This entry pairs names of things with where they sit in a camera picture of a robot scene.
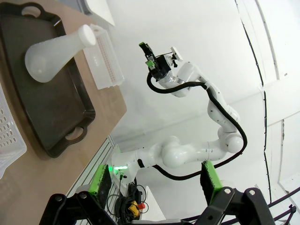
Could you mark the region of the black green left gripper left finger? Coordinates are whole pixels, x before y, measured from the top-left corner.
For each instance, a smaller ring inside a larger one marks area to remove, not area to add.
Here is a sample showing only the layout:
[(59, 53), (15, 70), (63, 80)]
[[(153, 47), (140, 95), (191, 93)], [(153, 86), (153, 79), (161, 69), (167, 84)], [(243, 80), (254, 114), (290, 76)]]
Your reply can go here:
[(90, 225), (115, 225), (116, 222), (105, 210), (112, 186), (109, 165), (99, 165), (87, 191), (71, 197), (53, 194), (41, 217), (41, 225), (74, 225), (78, 220), (87, 220)]

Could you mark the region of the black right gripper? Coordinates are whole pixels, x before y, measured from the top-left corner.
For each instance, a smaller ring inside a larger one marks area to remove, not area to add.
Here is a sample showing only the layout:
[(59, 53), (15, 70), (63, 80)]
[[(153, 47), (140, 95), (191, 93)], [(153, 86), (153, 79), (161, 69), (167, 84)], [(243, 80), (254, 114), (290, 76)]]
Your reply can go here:
[(155, 80), (161, 80), (165, 78), (168, 72), (171, 70), (166, 57), (161, 55), (155, 58), (152, 49), (144, 42), (141, 42), (139, 47), (143, 50), (145, 57), (148, 60), (145, 63), (148, 66), (149, 71), (151, 71), (152, 77)]

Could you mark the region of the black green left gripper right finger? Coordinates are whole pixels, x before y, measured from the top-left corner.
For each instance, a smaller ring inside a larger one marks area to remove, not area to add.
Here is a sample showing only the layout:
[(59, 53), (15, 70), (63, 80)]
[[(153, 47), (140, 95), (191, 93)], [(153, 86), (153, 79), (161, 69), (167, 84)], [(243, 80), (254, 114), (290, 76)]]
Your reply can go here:
[(235, 216), (241, 225), (273, 225), (274, 219), (260, 189), (244, 192), (223, 186), (211, 161), (202, 162), (200, 184), (207, 207), (200, 225), (219, 225), (226, 215)]

